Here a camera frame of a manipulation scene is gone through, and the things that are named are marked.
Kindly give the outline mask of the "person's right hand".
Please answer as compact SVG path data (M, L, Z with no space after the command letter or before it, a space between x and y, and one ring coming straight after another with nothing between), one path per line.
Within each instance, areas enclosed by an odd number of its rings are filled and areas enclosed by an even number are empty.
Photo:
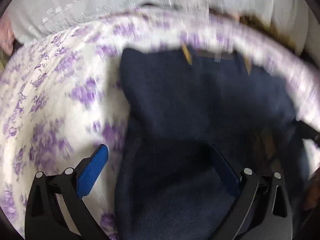
M317 170L313 173L313 176L309 180L309 186L306 191L304 204L303 204L304 210L314 209L317 206L319 202L319 197L320 197L319 182L320 182L320 168L317 168Z

